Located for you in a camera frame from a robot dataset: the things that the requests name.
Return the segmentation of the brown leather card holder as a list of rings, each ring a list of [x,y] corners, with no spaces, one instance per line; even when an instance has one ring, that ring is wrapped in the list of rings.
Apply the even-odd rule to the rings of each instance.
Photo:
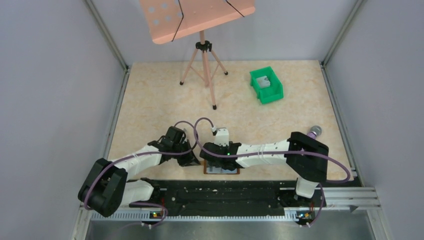
[[[205,175],[239,175],[240,169],[227,170],[221,167],[212,166],[208,161],[204,161],[203,173]]]

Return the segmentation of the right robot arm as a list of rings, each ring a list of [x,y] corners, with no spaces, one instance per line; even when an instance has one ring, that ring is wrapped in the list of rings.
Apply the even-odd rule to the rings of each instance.
[[[287,165],[298,174],[295,194],[312,198],[319,183],[327,180],[328,160],[306,152],[328,156],[329,147],[298,131],[290,137],[274,143],[245,144],[229,141],[207,142],[200,157],[225,170],[249,168],[258,165]]]

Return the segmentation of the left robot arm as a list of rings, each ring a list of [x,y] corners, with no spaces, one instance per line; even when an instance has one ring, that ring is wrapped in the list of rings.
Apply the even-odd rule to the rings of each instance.
[[[95,161],[77,198],[84,206],[103,217],[114,214],[121,206],[148,201],[154,185],[146,180],[135,180],[140,172],[175,159],[181,167],[200,165],[184,130],[171,126],[158,140],[147,143],[140,150],[123,158]]]

